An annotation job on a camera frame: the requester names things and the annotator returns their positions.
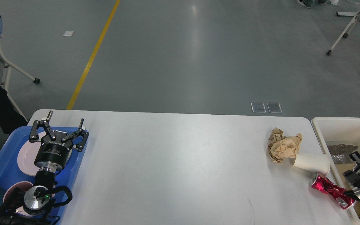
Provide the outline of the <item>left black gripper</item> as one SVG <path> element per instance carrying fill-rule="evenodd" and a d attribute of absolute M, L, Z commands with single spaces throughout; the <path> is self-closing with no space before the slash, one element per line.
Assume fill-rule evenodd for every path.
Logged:
<path fill-rule="evenodd" d="M 56 139 L 56 135 L 49 125 L 52 115 L 53 111 L 49 111 L 46 119 L 33 122 L 29 134 L 29 142 L 39 142 L 37 130 L 43 128 L 50 138 L 43 137 L 41 139 L 42 144 L 36 155 L 34 165 L 38 168 L 55 168 L 55 171 L 61 171 L 65 168 L 70 158 L 72 148 L 77 152 L 83 151 L 89 137 L 89 132 L 83 126 L 84 118 L 82 118 L 77 130 L 66 134 L 61 139 Z"/>

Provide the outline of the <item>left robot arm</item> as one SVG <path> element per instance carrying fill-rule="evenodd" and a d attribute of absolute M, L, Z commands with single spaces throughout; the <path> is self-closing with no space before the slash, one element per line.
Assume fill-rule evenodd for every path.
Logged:
<path fill-rule="evenodd" d="M 47 117 L 16 129 L 0 151 L 0 225 L 55 225 L 73 195 L 89 132 Z"/>

